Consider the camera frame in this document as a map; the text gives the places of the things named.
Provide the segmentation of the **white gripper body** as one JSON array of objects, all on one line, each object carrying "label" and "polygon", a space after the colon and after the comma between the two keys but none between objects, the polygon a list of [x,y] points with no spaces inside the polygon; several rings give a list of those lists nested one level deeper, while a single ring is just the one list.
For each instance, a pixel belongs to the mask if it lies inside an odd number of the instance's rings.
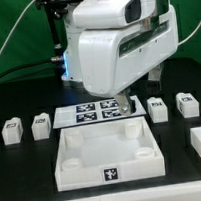
[{"label": "white gripper body", "polygon": [[140,33],[140,24],[83,31],[78,54],[86,91],[97,97],[113,97],[175,54],[178,29],[174,7],[170,6],[159,21],[165,31],[151,39]]}]

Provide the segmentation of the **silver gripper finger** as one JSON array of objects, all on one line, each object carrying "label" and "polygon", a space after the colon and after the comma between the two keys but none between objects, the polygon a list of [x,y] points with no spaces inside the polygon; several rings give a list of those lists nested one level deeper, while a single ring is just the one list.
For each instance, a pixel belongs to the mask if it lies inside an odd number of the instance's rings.
[{"label": "silver gripper finger", "polygon": [[132,101],[126,90],[119,92],[114,99],[117,101],[118,109],[122,115],[130,116],[132,114]]}]

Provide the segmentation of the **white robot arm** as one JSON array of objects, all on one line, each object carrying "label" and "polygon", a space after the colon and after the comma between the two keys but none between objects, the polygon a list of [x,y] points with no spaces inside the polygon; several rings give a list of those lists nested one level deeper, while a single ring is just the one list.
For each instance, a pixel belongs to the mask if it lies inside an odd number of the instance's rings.
[{"label": "white robot arm", "polygon": [[56,0],[66,7],[69,85],[114,98],[133,113],[128,88],[178,49],[176,11],[169,0]]}]

